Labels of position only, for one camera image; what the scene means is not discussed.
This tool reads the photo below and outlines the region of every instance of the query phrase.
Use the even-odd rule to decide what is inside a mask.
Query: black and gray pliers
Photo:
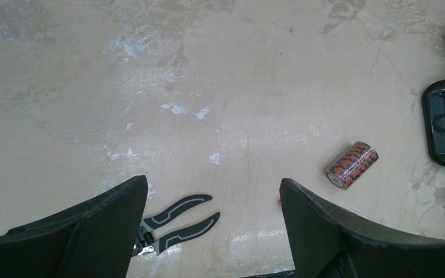
[[[212,200],[212,197],[209,195],[191,195],[177,201],[162,213],[143,219],[137,232],[132,257],[152,252],[156,252],[156,255],[159,255],[170,246],[181,242],[186,242],[187,240],[191,240],[205,234],[216,224],[219,216],[221,215],[219,212],[198,224],[171,232],[165,236],[162,236],[158,240],[154,239],[151,232],[161,226],[166,225],[168,222],[175,219],[178,215],[182,214],[186,210],[209,200]]]

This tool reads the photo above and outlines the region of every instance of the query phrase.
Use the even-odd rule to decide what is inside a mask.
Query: pliers handle
[[[216,224],[221,215],[219,212],[193,226],[168,233],[158,240],[154,239],[151,232],[166,225],[183,212],[209,200],[212,200],[212,197],[205,194],[187,196],[177,201],[160,214],[143,219],[137,232],[132,257],[154,251],[156,252],[156,255],[159,255],[175,244],[186,242],[187,240],[205,234]]]

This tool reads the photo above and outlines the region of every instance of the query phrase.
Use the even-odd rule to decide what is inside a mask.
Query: black handle
[[[153,217],[143,219],[141,226],[143,226],[147,230],[147,232],[158,229],[159,227],[175,219],[183,212],[209,200],[212,200],[212,196],[205,194],[195,194],[187,196],[177,201],[175,204],[171,205],[162,213]]]
[[[186,242],[187,240],[202,236],[216,224],[220,215],[220,213],[215,213],[214,215],[200,223],[171,232],[166,236],[163,236],[152,245],[154,247],[154,250],[156,250],[156,255],[161,254],[163,251],[175,244]]]
[[[422,96],[429,155],[445,167],[445,80],[430,85]]]

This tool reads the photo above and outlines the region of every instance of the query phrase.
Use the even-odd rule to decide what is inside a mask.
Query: pliers jaw
[[[154,252],[154,247],[151,246],[154,243],[154,237],[150,232],[146,230],[142,225],[139,227],[136,236],[136,242],[134,243],[134,249],[132,251],[132,257],[136,255],[144,255]]]

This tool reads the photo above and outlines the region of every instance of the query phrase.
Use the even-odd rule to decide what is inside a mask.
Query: concrete floor
[[[436,0],[0,0],[0,234],[145,174],[145,215],[214,197],[158,235],[221,218],[128,277],[293,269],[283,177],[445,239],[420,106],[444,37]],[[342,191],[323,169],[355,141],[380,159]]]

